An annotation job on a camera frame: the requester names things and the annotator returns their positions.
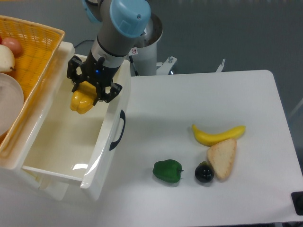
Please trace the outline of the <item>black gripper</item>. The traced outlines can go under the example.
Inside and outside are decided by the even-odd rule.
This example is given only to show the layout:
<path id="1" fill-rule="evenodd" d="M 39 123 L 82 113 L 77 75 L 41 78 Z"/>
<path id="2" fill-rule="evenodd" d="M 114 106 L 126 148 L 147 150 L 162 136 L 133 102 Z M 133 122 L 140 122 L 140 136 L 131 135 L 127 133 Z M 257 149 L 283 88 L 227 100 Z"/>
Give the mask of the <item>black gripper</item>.
<path id="1" fill-rule="evenodd" d="M 78 90 L 80 83 L 87 81 L 96 88 L 97 96 L 93 101 L 93 106 L 97 102 L 109 103 L 116 98 L 123 87 L 113 82 L 113 77 L 119 67 L 111 68 L 104 65 L 105 57 L 101 56 L 96 60 L 92 51 L 86 60 L 82 60 L 74 55 L 68 61 L 67 78 L 73 83 L 72 92 Z"/>

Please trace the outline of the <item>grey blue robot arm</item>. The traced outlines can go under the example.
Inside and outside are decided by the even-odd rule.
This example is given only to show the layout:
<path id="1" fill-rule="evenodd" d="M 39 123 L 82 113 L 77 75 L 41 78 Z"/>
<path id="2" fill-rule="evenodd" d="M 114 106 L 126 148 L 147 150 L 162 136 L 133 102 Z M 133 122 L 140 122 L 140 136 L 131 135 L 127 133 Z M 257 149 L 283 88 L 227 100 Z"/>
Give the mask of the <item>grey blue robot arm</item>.
<path id="1" fill-rule="evenodd" d="M 95 87 L 93 105 L 98 101 L 109 103 L 119 95 L 123 87 L 114 83 L 113 77 L 151 18 L 145 0 L 99 0 L 97 6 L 102 28 L 86 60 L 74 55 L 67 68 L 73 92 L 85 81 Z"/>

